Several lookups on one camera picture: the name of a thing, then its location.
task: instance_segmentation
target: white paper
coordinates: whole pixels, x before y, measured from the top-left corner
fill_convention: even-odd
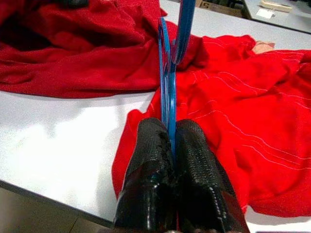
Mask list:
[[[274,12],[266,9],[259,9],[256,15],[264,18],[271,18],[274,15]]]

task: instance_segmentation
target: red towel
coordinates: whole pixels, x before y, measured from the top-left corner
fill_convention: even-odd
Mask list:
[[[0,0],[0,90],[61,98],[155,90],[160,15],[157,0],[91,0],[80,9]]]
[[[311,51],[255,55],[248,37],[203,37],[204,68],[177,74],[177,119],[192,119],[227,171],[241,208],[311,215]],[[146,113],[129,113],[112,168],[115,191],[138,123],[160,118],[159,90]]]

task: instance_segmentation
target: floor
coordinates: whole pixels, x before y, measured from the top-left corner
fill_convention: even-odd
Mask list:
[[[0,233],[97,233],[100,228],[69,211],[0,188]]]

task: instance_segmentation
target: red cloth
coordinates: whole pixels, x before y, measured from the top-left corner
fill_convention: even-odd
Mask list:
[[[74,10],[0,0],[0,90],[61,98],[155,90],[160,15],[157,0],[91,0]]]
[[[311,51],[255,55],[248,36],[203,37],[204,68],[177,74],[177,119],[192,119],[227,171],[241,208],[311,215]],[[138,123],[160,118],[159,90],[146,113],[129,113],[112,167],[115,191]]]

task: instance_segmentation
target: red fabric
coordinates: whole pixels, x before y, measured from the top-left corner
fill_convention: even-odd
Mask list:
[[[244,211],[310,216],[311,51],[255,55],[254,43],[203,37],[205,67],[177,74],[177,119],[202,127]],[[112,168],[117,194],[146,117],[160,118],[159,90],[146,113],[128,114]]]
[[[155,90],[161,14],[157,0],[91,0],[74,10],[0,0],[0,90],[61,98]],[[197,40],[180,68],[192,61]]]

